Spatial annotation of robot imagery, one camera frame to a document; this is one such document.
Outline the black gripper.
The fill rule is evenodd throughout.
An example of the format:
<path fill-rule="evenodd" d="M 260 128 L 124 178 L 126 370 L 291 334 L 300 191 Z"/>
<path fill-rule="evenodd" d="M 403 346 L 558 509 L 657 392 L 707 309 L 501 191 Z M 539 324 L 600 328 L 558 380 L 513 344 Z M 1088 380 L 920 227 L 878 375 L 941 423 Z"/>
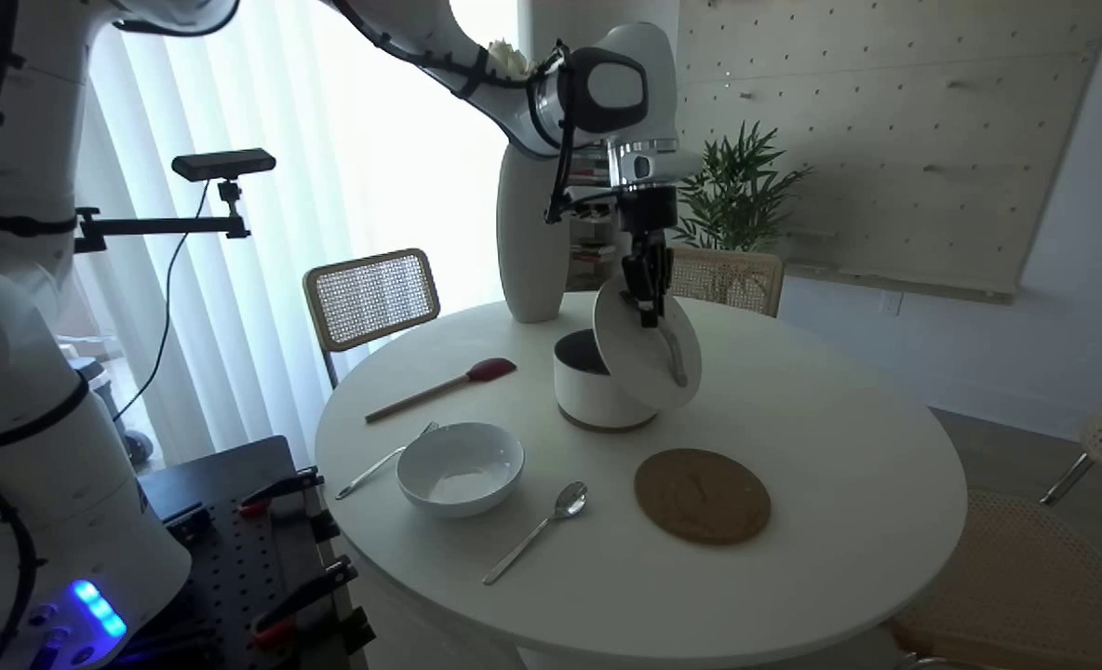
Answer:
<path fill-rule="evenodd" d="M 600 246 L 605 248 L 605 266 L 626 271 L 626 303 L 637 309 L 645 328 L 655 328 L 670 287 L 665 230 L 676 225 L 676 191 L 600 191 L 584 195 L 574 206 L 574 215 L 604 227 Z"/>

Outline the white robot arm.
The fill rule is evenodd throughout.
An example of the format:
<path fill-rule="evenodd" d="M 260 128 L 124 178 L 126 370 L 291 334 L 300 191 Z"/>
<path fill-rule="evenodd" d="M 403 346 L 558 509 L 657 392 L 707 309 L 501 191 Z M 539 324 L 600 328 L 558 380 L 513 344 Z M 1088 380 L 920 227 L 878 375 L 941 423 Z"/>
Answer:
<path fill-rule="evenodd" d="M 425 70 L 533 160 L 639 158 L 673 135 L 673 49 L 622 24 L 523 70 L 472 40 L 451 0 L 325 0 L 357 36 Z M 191 554 L 152 519 L 117 431 L 49 322 L 76 258 L 124 227 L 73 202 L 94 40 L 109 31 L 212 36 L 240 0 L 0 0 L 0 670 L 104 666 L 184 588 Z"/>

